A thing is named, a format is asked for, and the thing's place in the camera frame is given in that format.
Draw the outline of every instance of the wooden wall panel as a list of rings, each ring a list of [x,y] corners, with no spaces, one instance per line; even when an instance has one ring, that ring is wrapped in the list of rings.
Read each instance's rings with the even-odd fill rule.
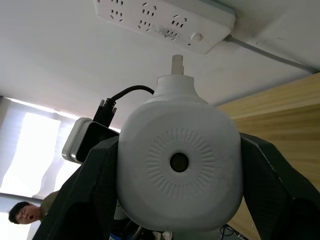
[[[239,132],[273,143],[320,191],[320,73],[219,108]],[[244,200],[229,224],[250,240],[260,240]]]

